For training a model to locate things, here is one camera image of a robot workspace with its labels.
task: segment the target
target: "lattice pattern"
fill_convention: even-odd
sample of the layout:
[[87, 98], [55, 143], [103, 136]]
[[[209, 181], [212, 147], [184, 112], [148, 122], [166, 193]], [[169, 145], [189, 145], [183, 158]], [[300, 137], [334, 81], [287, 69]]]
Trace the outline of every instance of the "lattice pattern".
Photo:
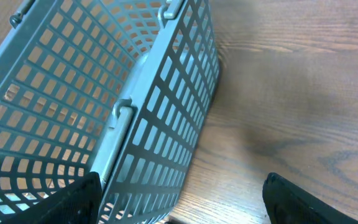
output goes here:
[[153, 223], [178, 201], [219, 73], [208, 1], [183, 7], [117, 162], [99, 223]]
[[108, 2], [56, 0], [0, 73], [0, 221], [89, 171], [131, 68], [152, 47], [162, 1]]

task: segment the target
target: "wooden table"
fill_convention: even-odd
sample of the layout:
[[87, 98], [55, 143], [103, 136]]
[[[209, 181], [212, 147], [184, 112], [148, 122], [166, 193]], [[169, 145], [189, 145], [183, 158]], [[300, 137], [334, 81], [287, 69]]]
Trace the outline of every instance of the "wooden table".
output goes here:
[[[0, 0], [0, 43], [21, 0]], [[358, 219], [358, 1], [210, 0], [223, 73], [172, 216], [270, 223], [278, 172]]]

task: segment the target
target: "plastic basket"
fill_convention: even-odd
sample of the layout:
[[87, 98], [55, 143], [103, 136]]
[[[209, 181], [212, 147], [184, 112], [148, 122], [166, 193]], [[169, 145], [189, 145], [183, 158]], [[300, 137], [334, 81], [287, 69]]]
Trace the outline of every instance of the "plastic basket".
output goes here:
[[99, 223], [165, 217], [219, 75], [208, 0], [38, 0], [15, 16], [0, 46], [0, 221], [91, 170]]

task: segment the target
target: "black object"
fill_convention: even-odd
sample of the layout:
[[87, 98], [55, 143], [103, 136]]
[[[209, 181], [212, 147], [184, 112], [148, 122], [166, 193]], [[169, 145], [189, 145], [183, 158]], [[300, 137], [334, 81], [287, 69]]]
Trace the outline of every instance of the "black object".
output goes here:
[[99, 174], [90, 172], [3, 223], [96, 223], [101, 197]]
[[276, 173], [267, 176], [262, 195], [272, 224], [358, 223]]

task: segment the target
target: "gray-blue basket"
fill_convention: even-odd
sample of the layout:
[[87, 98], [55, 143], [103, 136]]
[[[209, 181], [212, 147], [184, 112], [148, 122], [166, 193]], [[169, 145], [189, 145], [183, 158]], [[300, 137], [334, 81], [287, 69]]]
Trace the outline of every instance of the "gray-blue basket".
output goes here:
[[0, 46], [0, 221], [89, 171], [99, 223], [178, 202], [219, 75], [208, 0], [26, 0]]

